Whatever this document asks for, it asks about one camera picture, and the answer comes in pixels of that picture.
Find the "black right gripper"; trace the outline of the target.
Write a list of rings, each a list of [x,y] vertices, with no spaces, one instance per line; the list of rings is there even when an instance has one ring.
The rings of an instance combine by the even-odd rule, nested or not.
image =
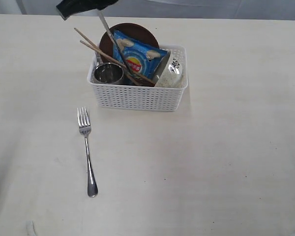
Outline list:
[[[103,10],[118,0],[62,0],[56,5],[59,15],[67,20],[70,16],[91,10]]]

